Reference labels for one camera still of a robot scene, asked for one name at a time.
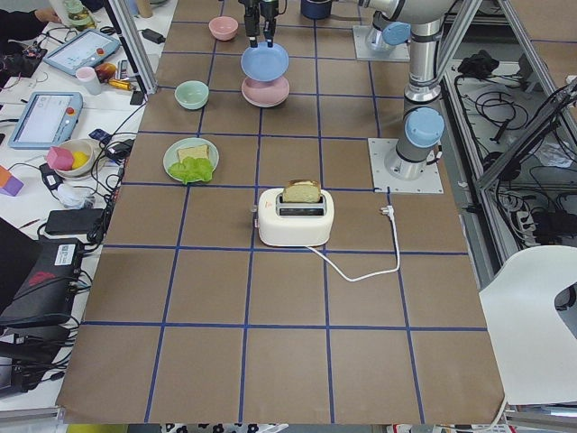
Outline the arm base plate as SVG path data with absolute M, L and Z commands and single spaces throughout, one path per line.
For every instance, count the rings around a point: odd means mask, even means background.
M 393 157 L 397 157 L 397 139 L 369 138 L 369 156 L 373 189 L 376 192 L 390 192 L 401 194 L 443 194 L 443 185 L 436 163 L 427 165 L 434 159 L 431 151 L 425 162 L 417 165 L 420 172 L 414 172 L 415 179 L 407 180 L 400 175 L 409 174 L 409 169 L 402 167 L 403 161 L 396 166 L 392 165 Z
M 372 25 L 355 25 L 353 41 L 358 60 L 409 62 L 409 49 L 406 41 L 399 44 L 387 43 L 385 30 Z

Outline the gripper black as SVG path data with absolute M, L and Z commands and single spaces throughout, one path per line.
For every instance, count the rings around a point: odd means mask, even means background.
M 274 35 L 276 32 L 277 17 L 279 16 L 278 0 L 239 0 L 239 4 L 244 7 L 244 28 L 246 36 L 250 39 L 250 46 L 258 46 L 257 37 L 261 34 L 260 22 L 264 19 L 263 35 L 267 46 L 274 45 Z

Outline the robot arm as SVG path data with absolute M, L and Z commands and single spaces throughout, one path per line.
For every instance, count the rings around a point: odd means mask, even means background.
M 464 1 L 447 41 L 442 41 L 445 16 L 455 1 L 360 1 L 377 11 L 375 17 L 410 25 L 409 75 L 404 90 L 403 133 L 384 159 L 390 175 L 418 179 L 426 159 L 444 133 L 444 118 L 437 111 L 440 81 L 481 3 Z
M 301 13 L 309 19 L 319 20 L 329 17 L 333 1 L 302 1 Z M 274 46 L 277 18 L 286 12 L 288 2 L 285 2 L 282 11 L 279 9 L 279 1 L 239 1 L 243 5 L 244 29 L 249 39 L 251 48 L 258 45 L 258 37 L 262 34 L 268 48 Z M 375 12 L 372 19 L 372 27 L 383 37 L 400 36 L 398 41 L 389 41 L 389 45 L 398 45 L 408 40 L 410 24 L 401 22 L 392 24 L 383 13 Z

